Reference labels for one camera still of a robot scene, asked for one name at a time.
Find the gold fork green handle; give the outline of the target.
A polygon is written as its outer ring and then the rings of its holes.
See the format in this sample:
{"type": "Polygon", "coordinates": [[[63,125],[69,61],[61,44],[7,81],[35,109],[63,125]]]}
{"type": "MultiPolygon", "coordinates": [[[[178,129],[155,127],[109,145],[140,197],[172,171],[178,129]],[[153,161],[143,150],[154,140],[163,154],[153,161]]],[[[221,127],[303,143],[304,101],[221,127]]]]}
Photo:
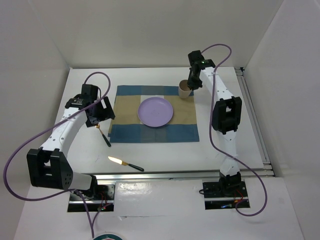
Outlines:
{"type": "Polygon", "coordinates": [[[105,141],[106,145],[110,148],[112,145],[109,142],[109,140],[107,139],[107,137],[105,136],[105,134],[103,133],[103,131],[101,130],[100,124],[98,123],[95,127],[99,130],[99,132],[100,132],[103,140],[105,141]]]}

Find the blue beige checked cloth napkin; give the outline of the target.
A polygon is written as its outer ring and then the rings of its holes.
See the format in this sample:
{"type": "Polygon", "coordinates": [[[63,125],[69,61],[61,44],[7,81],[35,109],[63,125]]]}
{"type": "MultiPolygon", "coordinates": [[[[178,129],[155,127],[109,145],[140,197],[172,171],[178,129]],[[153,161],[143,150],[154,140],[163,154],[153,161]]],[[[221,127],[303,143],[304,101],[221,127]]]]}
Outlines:
{"type": "Polygon", "coordinates": [[[108,137],[112,143],[192,143],[199,142],[194,94],[181,99],[177,86],[119,85],[114,101],[115,119],[108,137]],[[143,124],[138,117],[140,104],[152,97],[167,100],[172,119],[160,127],[143,124]]]}

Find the beige plastic cup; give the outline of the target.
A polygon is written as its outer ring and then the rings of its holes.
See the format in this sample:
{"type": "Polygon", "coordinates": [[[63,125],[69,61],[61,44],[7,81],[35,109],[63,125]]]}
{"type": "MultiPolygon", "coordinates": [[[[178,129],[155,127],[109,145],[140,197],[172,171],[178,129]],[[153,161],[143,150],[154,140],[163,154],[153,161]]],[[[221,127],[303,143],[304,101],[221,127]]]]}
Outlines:
{"type": "Polygon", "coordinates": [[[181,99],[186,99],[190,96],[191,92],[192,90],[188,87],[188,80],[181,80],[178,85],[178,96],[181,99]]]}

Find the purple plastic plate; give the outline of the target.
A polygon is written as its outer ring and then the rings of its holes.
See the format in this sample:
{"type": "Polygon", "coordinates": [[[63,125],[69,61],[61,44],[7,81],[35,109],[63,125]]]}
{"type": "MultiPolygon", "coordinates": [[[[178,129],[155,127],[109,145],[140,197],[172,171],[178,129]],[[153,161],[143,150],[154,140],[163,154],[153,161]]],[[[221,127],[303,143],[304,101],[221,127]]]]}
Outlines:
{"type": "Polygon", "coordinates": [[[173,106],[164,98],[150,97],[143,100],[137,110],[139,120],[146,126],[158,128],[170,122],[173,106]]]}

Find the gold knife green handle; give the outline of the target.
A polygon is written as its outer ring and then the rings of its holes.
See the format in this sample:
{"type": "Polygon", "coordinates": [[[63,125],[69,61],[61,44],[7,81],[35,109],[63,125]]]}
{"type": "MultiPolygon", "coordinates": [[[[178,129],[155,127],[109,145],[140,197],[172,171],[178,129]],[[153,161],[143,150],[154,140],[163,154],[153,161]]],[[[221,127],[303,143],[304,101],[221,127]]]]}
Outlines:
{"type": "Polygon", "coordinates": [[[108,159],[109,159],[110,161],[114,162],[114,163],[117,163],[117,164],[122,165],[122,166],[129,166],[129,167],[131,167],[131,168],[133,168],[133,169],[135,169],[135,170],[138,170],[138,171],[140,171],[140,172],[144,172],[144,171],[145,171],[145,170],[144,170],[142,167],[140,167],[140,166],[137,166],[137,165],[134,165],[134,164],[125,162],[125,161],[123,161],[123,160],[121,160],[121,159],[118,159],[118,158],[115,158],[115,157],[112,157],[112,156],[108,156],[108,159]]]}

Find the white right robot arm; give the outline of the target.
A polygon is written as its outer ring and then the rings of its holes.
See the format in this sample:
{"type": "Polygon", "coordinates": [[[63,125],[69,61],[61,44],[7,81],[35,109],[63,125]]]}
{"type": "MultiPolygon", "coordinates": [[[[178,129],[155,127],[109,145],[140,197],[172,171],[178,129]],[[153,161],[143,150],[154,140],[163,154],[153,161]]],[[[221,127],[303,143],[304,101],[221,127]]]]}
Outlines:
{"type": "Polygon", "coordinates": [[[215,72],[215,64],[205,59],[200,50],[188,54],[190,64],[187,86],[194,91],[206,86],[213,99],[213,110],[210,116],[211,129],[217,133],[218,146],[225,156],[220,169],[218,186],[203,190],[205,194],[219,192],[230,196],[241,185],[241,173],[237,156],[236,133],[241,121],[242,99],[235,97],[215,72]]]}

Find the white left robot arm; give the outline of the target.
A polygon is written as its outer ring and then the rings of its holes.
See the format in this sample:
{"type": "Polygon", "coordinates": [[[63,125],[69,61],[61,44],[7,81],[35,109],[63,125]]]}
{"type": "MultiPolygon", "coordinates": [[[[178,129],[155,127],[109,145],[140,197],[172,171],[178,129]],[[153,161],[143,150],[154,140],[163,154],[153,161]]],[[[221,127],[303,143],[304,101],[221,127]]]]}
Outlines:
{"type": "Polygon", "coordinates": [[[32,186],[58,190],[75,189],[88,200],[97,197],[97,178],[73,171],[67,160],[70,147],[83,125],[88,128],[95,127],[102,121],[115,118],[107,96],[91,108],[83,110],[94,102],[92,98],[84,95],[69,99],[62,115],[62,124],[53,129],[49,138],[38,149],[28,151],[26,158],[32,186]]]}

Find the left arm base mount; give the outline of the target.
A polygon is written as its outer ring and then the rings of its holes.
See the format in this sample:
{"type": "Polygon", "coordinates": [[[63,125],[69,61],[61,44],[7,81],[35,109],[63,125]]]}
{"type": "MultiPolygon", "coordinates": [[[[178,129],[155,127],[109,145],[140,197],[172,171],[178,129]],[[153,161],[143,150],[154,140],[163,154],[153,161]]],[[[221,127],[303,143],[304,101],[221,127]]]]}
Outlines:
{"type": "MultiPolygon", "coordinates": [[[[80,191],[85,199],[89,212],[113,212],[115,198],[115,184],[99,185],[97,193],[85,193],[80,191]]],[[[68,213],[83,213],[85,205],[80,195],[72,191],[69,195],[68,213]]]]}

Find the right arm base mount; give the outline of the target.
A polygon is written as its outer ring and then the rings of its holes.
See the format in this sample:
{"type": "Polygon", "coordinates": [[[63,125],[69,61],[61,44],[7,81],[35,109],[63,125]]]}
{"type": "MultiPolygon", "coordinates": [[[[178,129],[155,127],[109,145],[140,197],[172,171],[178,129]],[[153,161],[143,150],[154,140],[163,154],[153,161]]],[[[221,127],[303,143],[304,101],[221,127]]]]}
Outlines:
{"type": "Polygon", "coordinates": [[[244,181],[239,186],[222,190],[218,182],[203,182],[202,189],[198,191],[204,196],[206,210],[250,208],[247,187],[244,181]]]}

